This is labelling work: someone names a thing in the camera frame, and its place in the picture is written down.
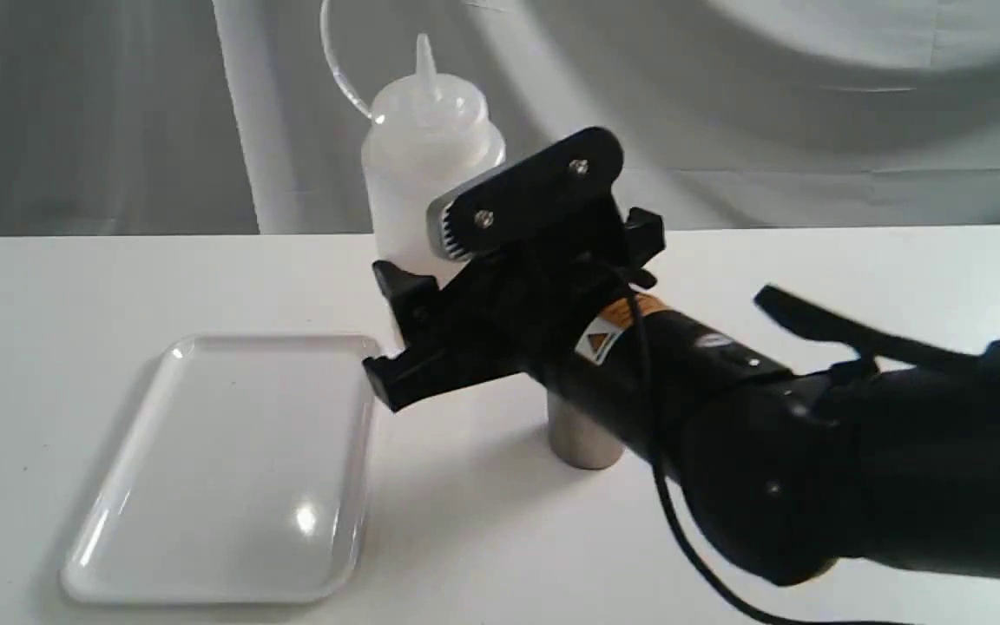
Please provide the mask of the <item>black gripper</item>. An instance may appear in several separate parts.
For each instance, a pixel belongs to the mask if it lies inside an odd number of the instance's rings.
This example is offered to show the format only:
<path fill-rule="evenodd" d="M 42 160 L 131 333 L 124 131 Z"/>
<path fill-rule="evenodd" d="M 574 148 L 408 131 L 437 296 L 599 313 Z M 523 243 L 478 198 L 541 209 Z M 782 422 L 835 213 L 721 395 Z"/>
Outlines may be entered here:
<path fill-rule="evenodd" d="M 642 208 L 627 217 L 606 207 L 579 213 L 610 194 L 623 162 L 614 132 L 588 127 L 430 202 L 433 256 L 476 258 L 444 287 L 429 274 L 374 262 L 378 289 L 404 343 L 396 356 L 364 360 L 377 399 L 401 411 L 488 381 L 542 372 L 564 326 L 595 296 L 633 284 L 652 287 L 655 278 L 644 267 L 666 246 L 662 217 Z"/>

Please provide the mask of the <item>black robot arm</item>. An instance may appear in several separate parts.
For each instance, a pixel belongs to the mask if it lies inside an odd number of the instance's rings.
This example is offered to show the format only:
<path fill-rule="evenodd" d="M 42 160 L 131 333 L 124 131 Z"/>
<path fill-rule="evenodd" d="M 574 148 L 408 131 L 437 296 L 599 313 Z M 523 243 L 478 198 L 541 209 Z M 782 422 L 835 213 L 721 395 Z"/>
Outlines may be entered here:
<path fill-rule="evenodd" d="M 754 304 L 856 357 L 795 373 L 650 295 L 659 214 L 620 213 L 622 144 L 590 127 L 431 203 L 448 285 L 389 260 L 404 340 L 365 359 L 392 411 L 525 373 L 682 487 L 728 562 L 789 587 L 838 559 L 1000 578 L 1000 339 L 889 335 L 774 285 Z"/>

